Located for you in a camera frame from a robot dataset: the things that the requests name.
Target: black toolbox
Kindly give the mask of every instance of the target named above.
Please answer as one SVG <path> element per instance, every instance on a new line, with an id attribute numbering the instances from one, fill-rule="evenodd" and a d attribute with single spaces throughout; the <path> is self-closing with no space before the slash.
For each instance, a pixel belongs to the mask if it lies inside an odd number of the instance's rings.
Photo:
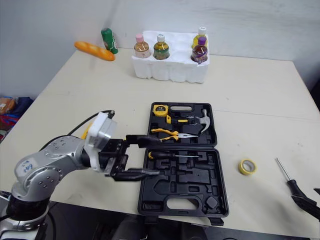
<path id="1" fill-rule="evenodd" d="M 154 107 L 168 112 L 163 116 L 153 113 Z M 167 115 L 172 119 L 186 119 L 190 116 L 202 118 L 204 111 L 210 119 L 209 127 L 201 133 L 205 124 L 169 124 Z M 143 167 L 159 170 L 160 175 L 147 176 L 141 181 L 138 211 L 140 214 L 154 217 L 193 216 L 208 217 L 211 225 L 222 226 L 222 217 L 229 214 L 227 194 L 219 157 L 215 149 L 217 135 L 214 126 L 213 111 L 209 103 L 154 102 L 151 106 L 148 134 L 159 139 L 169 135 L 154 132 L 152 129 L 166 129 L 179 133 L 198 135 L 198 137 L 168 139 L 145 151 Z M 199 157 L 174 157 L 172 159 L 150 159 L 149 152 L 165 151 L 175 155 L 193 155 Z M 187 199 L 194 209 L 172 209 L 167 205 L 171 198 Z"/>

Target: styrofoam box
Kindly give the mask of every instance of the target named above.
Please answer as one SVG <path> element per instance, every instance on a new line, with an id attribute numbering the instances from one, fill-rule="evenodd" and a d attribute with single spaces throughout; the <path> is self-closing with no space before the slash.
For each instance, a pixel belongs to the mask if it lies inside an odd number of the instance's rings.
<path id="1" fill-rule="evenodd" d="M 210 63 L 209 39 L 208 60 L 198 64 L 191 60 L 194 37 L 197 33 L 178 33 L 165 31 L 143 31 L 144 41 L 149 44 L 151 56 L 138 58 L 132 56 L 135 74 L 138 78 L 157 80 L 172 80 L 174 82 L 203 83 Z M 164 34 L 165 42 L 169 45 L 170 56 L 164 60 L 153 57 L 157 35 Z"/>

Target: purple bottle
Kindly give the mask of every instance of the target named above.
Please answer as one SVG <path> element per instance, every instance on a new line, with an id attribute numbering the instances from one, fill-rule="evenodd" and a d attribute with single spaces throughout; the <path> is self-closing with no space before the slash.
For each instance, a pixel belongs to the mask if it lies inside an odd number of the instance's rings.
<path id="1" fill-rule="evenodd" d="M 201 63 L 208 60 L 208 56 L 207 56 L 208 49 L 205 46 L 206 40 L 207 39 L 204 36 L 199 37 L 198 45 L 196 45 L 192 49 L 191 59 L 192 59 L 192 61 L 195 61 L 198 64 L 201 64 Z"/>

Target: hammer head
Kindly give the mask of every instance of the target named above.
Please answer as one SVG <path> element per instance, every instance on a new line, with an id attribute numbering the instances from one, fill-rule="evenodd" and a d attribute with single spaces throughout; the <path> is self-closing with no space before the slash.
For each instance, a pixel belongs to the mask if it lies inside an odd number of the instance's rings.
<path id="1" fill-rule="evenodd" d="M 207 116 L 207 110 L 206 109 L 202 109 L 203 112 L 203 117 L 199 118 L 199 121 L 201 124 L 205 124 L 204 129 L 202 129 L 201 134 L 207 130 L 210 126 L 210 117 Z"/>

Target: yellow-handled pliers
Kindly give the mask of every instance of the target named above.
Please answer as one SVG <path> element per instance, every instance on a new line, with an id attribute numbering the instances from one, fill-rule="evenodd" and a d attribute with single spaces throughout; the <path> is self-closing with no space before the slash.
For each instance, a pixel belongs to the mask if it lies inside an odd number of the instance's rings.
<path id="1" fill-rule="evenodd" d="M 156 128 L 156 129 L 151 129 L 152 133 L 165 133 L 165 134 L 169 134 L 171 136 L 165 137 L 165 138 L 160 138 L 161 142 L 169 140 L 169 139 L 174 139 L 174 140 L 178 140 L 180 139 L 186 139 L 186 138 L 197 138 L 198 135 L 192 135 L 192 134 L 188 134 L 188 133 L 179 133 L 178 131 L 170 131 L 167 129 L 163 129 L 163 128 Z"/>

